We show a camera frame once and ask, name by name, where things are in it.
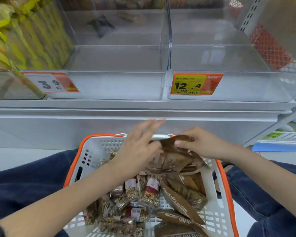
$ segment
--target white tile floor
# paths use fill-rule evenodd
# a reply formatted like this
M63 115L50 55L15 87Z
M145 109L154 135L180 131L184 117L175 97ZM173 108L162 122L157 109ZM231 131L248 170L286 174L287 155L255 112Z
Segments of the white tile floor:
M62 150L0 148L0 171L52 155ZM296 153L260 152L270 160L296 165ZM237 227L240 237L246 237L254 219L236 202L234 202Z

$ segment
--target price tag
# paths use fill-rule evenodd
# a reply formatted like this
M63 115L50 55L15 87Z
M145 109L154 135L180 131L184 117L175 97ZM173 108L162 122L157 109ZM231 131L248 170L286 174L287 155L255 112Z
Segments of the price tag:
M213 95L223 74L174 73L171 95Z
M22 72L44 93L79 93L74 83L64 72Z

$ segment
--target jean seam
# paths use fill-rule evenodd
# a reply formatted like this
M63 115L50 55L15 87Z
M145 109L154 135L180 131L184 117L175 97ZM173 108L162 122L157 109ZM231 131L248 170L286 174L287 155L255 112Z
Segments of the jean seam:
M240 190L239 188L237 188L233 183L231 183L230 181L228 181L229 184L231 186L233 186L241 195L242 197L244 198L244 200L249 204L249 206L259 215L262 215L264 218L267 218L268 216L266 216L265 214L261 213L260 211L256 210L256 208L254 207L254 205L248 200L248 197L245 196Z

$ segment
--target hand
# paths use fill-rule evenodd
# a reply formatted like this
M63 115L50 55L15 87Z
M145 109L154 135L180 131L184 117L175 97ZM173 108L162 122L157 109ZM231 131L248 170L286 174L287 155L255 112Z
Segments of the hand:
M164 120L148 120L135 126L109 163L114 164L128 179L144 170L150 160L162 153L159 141L150 144L149 141L164 122Z
M205 158L232 161L233 157L238 156L236 154L237 150L242 149L242 147L224 141L200 127L193 127L192 129L184 131L180 134L193 137L195 141L176 141L174 144L177 147L194 151Z

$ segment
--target jeans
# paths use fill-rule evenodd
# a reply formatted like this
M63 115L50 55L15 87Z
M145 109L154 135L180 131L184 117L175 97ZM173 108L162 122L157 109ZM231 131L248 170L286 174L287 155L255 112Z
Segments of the jeans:
M0 219L63 187L76 150L0 171ZM274 162L296 174L296 166ZM233 199L257 222L248 237L296 237L296 218L238 167L226 173ZM56 237L68 237L60 231Z
M272 161L296 174L296 165ZM240 168L227 173L232 198L257 222L247 237L296 237L296 217L262 190Z

